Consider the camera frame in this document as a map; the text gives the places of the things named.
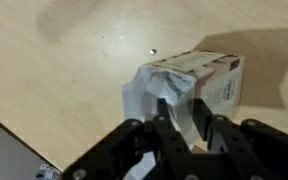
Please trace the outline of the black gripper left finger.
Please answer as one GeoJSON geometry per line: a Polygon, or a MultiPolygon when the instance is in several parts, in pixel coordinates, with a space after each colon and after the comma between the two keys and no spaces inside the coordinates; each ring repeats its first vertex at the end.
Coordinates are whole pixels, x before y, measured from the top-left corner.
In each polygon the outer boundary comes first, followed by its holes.
{"type": "Polygon", "coordinates": [[[157,100],[157,115],[165,118],[169,117],[168,105],[164,98],[157,100]]]}

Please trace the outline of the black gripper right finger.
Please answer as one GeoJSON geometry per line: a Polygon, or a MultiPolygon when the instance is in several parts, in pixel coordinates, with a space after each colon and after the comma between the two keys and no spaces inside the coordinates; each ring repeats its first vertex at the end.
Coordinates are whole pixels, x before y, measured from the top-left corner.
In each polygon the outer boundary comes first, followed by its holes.
{"type": "Polygon", "coordinates": [[[207,140],[209,138],[213,113],[200,98],[196,98],[193,102],[192,119],[201,138],[207,140]]]}

